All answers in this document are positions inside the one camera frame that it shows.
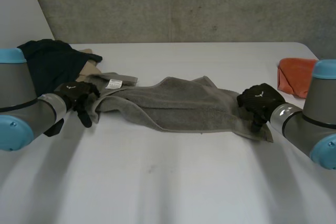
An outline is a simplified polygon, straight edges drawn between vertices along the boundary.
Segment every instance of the gray concrete wall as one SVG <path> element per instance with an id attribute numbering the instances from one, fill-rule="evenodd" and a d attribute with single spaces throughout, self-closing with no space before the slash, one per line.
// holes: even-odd
<path id="1" fill-rule="evenodd" d="M 55 38 L 68 43 L 296 41 L 336 58 L 336 0 L 39 3 Z"/>

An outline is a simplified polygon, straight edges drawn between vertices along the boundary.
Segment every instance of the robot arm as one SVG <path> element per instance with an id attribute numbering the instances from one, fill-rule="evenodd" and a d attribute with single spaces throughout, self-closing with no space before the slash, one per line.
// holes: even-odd
<path id="1" fill-rule="evenodd" d="M 313 70 L 303 110 L 286 103 L 271 86 L 261 84 L 237 97 L 238 105 L 254 114 L 252 131 L 263 123 L 282 134 L 315 163 L 336 169 L 336 60 L 321 60 Z"/>
<path id="2" fill-rule="evenodd" d="M 90 93 L 99 95 L 90 83 L 70 82 L 36 97 L 26 60 L 17 48 L 0 50 L 0 87 L 0 150 L 6 151 L 19 150 L 43 133 L 58 134 L 71 109 L 90 127 L 83 104 Z"/>

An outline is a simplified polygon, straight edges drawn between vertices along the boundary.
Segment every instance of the blue joint cap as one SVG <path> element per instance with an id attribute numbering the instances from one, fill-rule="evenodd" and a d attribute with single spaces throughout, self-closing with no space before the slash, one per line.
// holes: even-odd
<path id="1" fill-rule="evenodd" d="M 313 147 L 309 156 L 323 168 L 336 170 L 336 134 L 321 139 Z"/>
<path id="2" fill-rule="evenodd" d="M 312 76 L 318 79 L 336 80 L 336 60 L 316 62 Z"/>
<path id="3" fill-rule="evenodd" d="M 0 49 L 0 64 L 18 64 L 27 62 L 21 49 Z"/>
<path id="4" fill-rule="evenodd" d="M 17 151 L 34 140 L 32 128 L 23 120 L 0 115 L 0 150 Z"/>

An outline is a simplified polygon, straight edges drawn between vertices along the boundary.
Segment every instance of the wall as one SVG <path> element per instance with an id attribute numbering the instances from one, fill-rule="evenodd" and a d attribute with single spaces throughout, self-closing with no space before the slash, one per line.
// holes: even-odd
<path id="1" fill-rule="evenodd" d="M 69 43 L 297 41 L 336 51 L 336 0 L 39 0 Z"/>
<path id="2" fill-rule="evenodd" d="M 0 0 L 0 48 L 53 38 L 37 0 Z"/>

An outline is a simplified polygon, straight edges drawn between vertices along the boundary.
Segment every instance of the beige cloth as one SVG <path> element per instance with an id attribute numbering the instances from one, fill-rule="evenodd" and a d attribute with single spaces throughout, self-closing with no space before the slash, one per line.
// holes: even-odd
<path id="1" fill-rule="evenodd" d="M 91 49 L 84 49 L 80 50 L 80 52 L 85 52 L 87 54 L 92 54 Z M 91 74 L 100 74 L 101 71 L 96 67 L 97 63 L 94 60 L 88 60 L 86 64 L 84 65 L 82 71 L 79 73 L 78 78 L 76 81 L 84 81 L 85 78 Z"/>

